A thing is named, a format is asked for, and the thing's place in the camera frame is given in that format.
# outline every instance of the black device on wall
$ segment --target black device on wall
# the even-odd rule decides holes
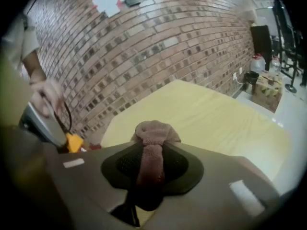
[[[265,59],[265,69],[270,69],[270,61],[272,58],[272,44],[270,31],[267,25],[252,26],[250,28],[253,37],[255,54],[261,54]]]

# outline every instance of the yellow plastic piece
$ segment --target yellow plastic piece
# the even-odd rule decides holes
[[[66,134],[66,138],[67,138],[67,148],[69,150],[70,153],[76,153],[79,151],[80,147],[83,144],[83,139],[78,136],[78,135],[72,135],[67,133]]]

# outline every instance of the shirt sleeve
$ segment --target shirt sleeve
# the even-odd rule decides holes
[[[21,59],[26,58],[31,52],[39,48],[36,36],[35,22],[29,16],[27,18],[27,28],[24,31],[24,43],[22,48]]]

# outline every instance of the person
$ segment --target person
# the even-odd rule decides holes
[[[21,63],[30,78],[33,95],[30,102],[44,116],[50,115],[46,102],[50,102],[55,113],[60,116],[64,97],[61,87],[54,79],[47,79],[40,65],[37,49],[39,43],[35,23],[29,16],[19,14],[1,39],[1,49],[9,63],[21,72]]]

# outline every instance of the yellow table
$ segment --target yellow table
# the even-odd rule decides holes
[[[232,156],[244,156],[272,181],[290,151],[281,127],[235,99],[176,80],[115,116],[103,147],[128,142],[145,120],[169,123],[182,143]]]

